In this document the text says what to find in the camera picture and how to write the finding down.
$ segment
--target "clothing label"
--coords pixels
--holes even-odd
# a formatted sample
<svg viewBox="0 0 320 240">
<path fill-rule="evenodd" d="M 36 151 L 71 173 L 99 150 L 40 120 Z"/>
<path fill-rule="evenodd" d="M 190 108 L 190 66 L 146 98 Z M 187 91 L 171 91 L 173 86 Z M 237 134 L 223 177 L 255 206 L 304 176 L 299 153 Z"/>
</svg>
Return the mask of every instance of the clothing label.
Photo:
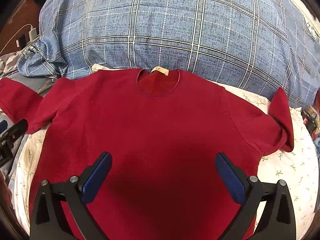
<svg viewBox="0 0 320 240">
<path fill-rule="evenodd" d="M 168 69 L 165 69 L 165 68 L 163 68 L 163 67 L 160 67 L 160 66 L 154 67 L 153 70 L 151 71 L 151 73 L 152 73 L 153 71 L 155 71 L 155 70 L 161 72 L 162 74 L 165 74 L 166 76 L 169 75 L 169 70 L 168 70 Z"/>
</svg>

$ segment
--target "black object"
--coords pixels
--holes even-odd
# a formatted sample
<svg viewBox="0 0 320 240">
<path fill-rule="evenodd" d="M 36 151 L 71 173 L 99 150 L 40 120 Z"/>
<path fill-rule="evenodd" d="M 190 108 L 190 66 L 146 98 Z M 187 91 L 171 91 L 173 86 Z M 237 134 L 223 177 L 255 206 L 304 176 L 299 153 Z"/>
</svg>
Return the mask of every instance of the black object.
<svg viewBox="0 0 320 240">
<path fill-rule="evenodd" d="M 256 176 L 246 178 L 245 173 L 239 167 L 234 166 L 224 153 L 217 154 L 216 166 L 234 201 L 238 203 L 243 194 L 246 198 L 245 203 L 241 204 L 241 208 L 219 240 L 241 240 L 261 201 L 267 201 L 266 206 L 254 234 L 248 239 L 296 239 L 292 200 L 284 180 L 272 184 L 260 182 Z M 239 190 L 232 192 L 234 188 L 239 188 Z"/>
<path fill-rule="evenodd" d="M 19 49 L 22 50 L 26 47 L 27 45 L 27 41 L 26 41 L 26 37 L 23 34 L 21 37 L 18 38 L 19 41 Z"/>
<path fill-rule="evenodd" d="M 16 125 L 9 128 L 0 138 L 0 167 L 13 158 L 13 143 L 28 129 L 27 120 L 22 119 Z"/>
<path fill-rule="evenodd" d="M 306 111 L 301 109 L 301 116 L 309 134 L 312 135 L 317 128 L 317 125 L 315 124 L 316 115 L 314 117 L 310 116 Z"/>
<path fill-rule="evenodd" d="M 108 240 L 85 205 L 94 200 L 111 165 L 111 154 L 104 152 L 80 176 L 56 184 L 43 180 L 33 207 L 30 239 L 76 240 L 60 203 L 66 201 L 84 239 Z"/>
<path fill-rule="evenodd" d="M 94 200 L 111 165 L 111 155 L 102 153 L 80 176 L 71 176 L 68 181 L 57 184 L 43 180 L 39 186 L 31 217 L 30 240 L 42 240 L 44 236 L 46 240 L 76 240 L 68 226 L 60 201 L 68 203 L 85 240 L 108 240 L 87 210 L 85 204 L 88 202 L 85 200 L 89 199 L 90 202 Z M 271 184 L 262 183 L 255 176 L 247 177 L 223 153 L 217 155 L 216 165 L 233 199 L 236 202 L 244 201 L 219 240 L 241 240 L 252 222 L 260 201 L 267 201 L 267 204 L 255 233 L 249 239 L 296 239 L 292 200 L 283 180 Z"/>
<path fill-rule="evenodd" d="M 8 123 L 6 120 L 0 122 L 0 134 L 2 134 L 8 128 Z"/>
</svg>

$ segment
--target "charging cable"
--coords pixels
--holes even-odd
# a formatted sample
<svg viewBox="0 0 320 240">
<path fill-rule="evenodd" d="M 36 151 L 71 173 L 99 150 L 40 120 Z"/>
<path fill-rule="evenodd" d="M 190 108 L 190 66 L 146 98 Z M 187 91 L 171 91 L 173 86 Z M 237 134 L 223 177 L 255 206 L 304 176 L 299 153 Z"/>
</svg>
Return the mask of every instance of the charging cable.
<svg viewBox="0 0 320 240">
<path fill-rule="evenodd" d="M 31 35 L 33 35 L 34 34 L 34 31 L 33 30 L 35 30 L 35 32 L 36 32 L 36 28 L 33 28 L 33 26 L 31 25 L 31 24 L 26 24 L 26 25 L 24 25 L 24 26 L 22 26 L 21 28 L 20 28 L 20 30 L 18 30 L 16 33 L 15 33 L 15 35 L 13 35 L 12 37 L 11 37 L 11 39 L 7 42 L 7 44 L 3 47 L 3 49 L 1 50 L 1 52 L 0 52 L 0 55 L 1 55 L 1 53 L 2 53 L 2 51 L 4 50 L 4 48 L 8 45 L 8 43 L 19 33 L 19 31 L 21 31 L 24 27 L 26 27 L 26 26 L 30 26 L 31 27 L 31 30 L 30 30 L 30 32 L 29 32 L 29 36 L 30 36 L 30 40 L 32 40 L 31 39 Z"/>
</svg>

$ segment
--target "sweater sleeve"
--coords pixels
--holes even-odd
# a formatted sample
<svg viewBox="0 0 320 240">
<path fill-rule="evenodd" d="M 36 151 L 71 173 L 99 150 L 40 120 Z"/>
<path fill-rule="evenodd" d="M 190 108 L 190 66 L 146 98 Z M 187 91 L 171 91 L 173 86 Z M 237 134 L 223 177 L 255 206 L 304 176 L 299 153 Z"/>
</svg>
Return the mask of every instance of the sweater sleeve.
<svg viewBox="0 0 320 240">
<path fill-rule="evenodd" d="M 0 109 L 15 124 L 21 119 L 26 119 L 27 133 L 34 133 L 67 107 L 77 95 L 79 83 L 81 81 L 60 78 L 42 98 L 25 85 L 3 78 L 0 80 Z"/>
<path fill-rule="evenodd" d="M 232 121 L 242 138 L 253 148 L 269 155 L 294 147 L 293 127 L 287 96 L 279 88 L 264 114 L 242 98 L 226 92 L 226 102 Z"/>
</svg>

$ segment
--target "metal screw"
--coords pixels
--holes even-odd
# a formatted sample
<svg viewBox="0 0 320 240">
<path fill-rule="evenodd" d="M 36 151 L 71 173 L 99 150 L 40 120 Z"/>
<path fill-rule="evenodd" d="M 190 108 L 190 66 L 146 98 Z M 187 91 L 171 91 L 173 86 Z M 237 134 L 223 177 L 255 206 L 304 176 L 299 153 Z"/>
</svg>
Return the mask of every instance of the metal screw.
<svg viewBox="0 0 320 240">
<path fill-rule="evenodd" d="M 45 179 L 45 180 L 43 180 L 43 181 L 41 181 L 41 186 L 45 186 L 45 185 L 47 185 L 48 184 L 48 181 Z"/>
<path fill-rule="evenodd" d="M 257 182 L 258 178 L 256 176 L 250 176 L 249 178 L 252 182 Z"/>
<path fill-rule="evenodd" d="M 286 182 L 283 179 L 279 180 L 279 183 L 280 183 L 281 186 L 285 186 L 286 185 Z"/>
<path fill-rule="evenodd" d="M 78 181 L 78 177 L 77 176 L 72 176 L 71 178 L 70 178 L 70 182 L 72 182 L 72 183 L 75 183 L 75 182 L 77 182 Z"/>
</svg>

